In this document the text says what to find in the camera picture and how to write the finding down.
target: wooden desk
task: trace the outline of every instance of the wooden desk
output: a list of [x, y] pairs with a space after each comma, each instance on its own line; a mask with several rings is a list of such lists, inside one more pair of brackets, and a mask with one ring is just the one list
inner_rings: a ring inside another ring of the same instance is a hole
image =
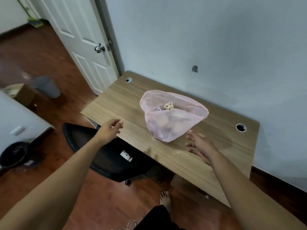
[[[128, 77], [133, 79], [132, 82], [126, 82]], [[168, 143], [168, 146], [153, 140], [146, 127], [140, 99], [144, 92], [154, 89], [185, 95], [208, 108], [209, 116], [192, 129], [208, 135], [216, 147], [249, 178], [259, 123], [205, 100], [128, 71], [81, 113], [98, 124], [103, 124], [111, 118], [122, 119], [124, 128], [121, 130], [120, 138], [229, 206], [212, 168], [203, 163], [198, 156], [186, 151], [185, 135]], [[237, 123], [244, 124], [247, 131], [239, 132], [236, 129]]]

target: pink mesh bag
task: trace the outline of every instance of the pink mesh bag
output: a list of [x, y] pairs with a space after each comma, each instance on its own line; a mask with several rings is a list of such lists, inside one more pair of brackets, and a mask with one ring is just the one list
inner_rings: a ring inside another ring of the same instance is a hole
[[[175, 108], [164, 110], [163, 106], [168, 102]], [[145, 92], [140, 106], [145, 112], [149, 132], [164, 142], [170, 142], [185, 134], [209, 114], [207, 108], [189, 97], [160, 90]]]

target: white door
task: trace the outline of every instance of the white door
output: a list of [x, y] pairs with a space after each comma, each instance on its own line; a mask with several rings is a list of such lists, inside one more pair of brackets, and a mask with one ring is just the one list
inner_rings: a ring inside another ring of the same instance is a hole
[[[87, 83], [100, 95], [119, 75], [94, 0], [40, 0], [40, 4]], [[99, 43], [105, 51], [97, 53]]]

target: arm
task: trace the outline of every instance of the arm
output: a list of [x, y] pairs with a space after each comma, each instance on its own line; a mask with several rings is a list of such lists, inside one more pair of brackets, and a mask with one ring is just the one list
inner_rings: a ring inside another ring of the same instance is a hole
[[19, 201], [0, 221], [0, 229], [62, 229], [98, 149], [120, 133], [122, 121], [110, 120], [58, 170]]
[[307, 229], [301, 221], [246, 178], [217, 150], [210, 139], [192, 130], [188, 131], [186, 138], [192, 141], [186, 144], [192, 147], [188, 151], [200, 156], [213, 168], [243, 229]]

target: gray trash bin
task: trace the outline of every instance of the gray trash bin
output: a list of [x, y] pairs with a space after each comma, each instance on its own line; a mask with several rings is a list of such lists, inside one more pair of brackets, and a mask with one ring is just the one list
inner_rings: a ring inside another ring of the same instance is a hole
[[57, 98], [61, 95], [56, 83], [48, 75], [36, 77], [32, 81], [32, 86], [51, 98]]

